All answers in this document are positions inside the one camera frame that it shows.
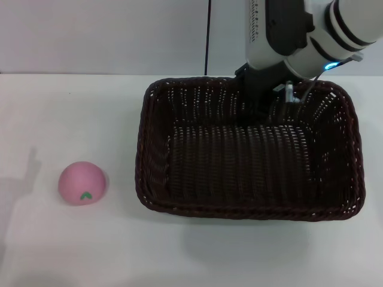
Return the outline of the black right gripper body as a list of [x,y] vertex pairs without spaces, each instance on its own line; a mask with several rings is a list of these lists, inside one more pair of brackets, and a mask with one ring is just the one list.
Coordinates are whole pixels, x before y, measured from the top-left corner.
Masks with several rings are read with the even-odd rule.
[[279,62],[266,69],[256,70],[248,63],[235,72],[240,90],[243,116],[268,116],[275,100],[273,89],[292,80],[292,72],[285,62]]

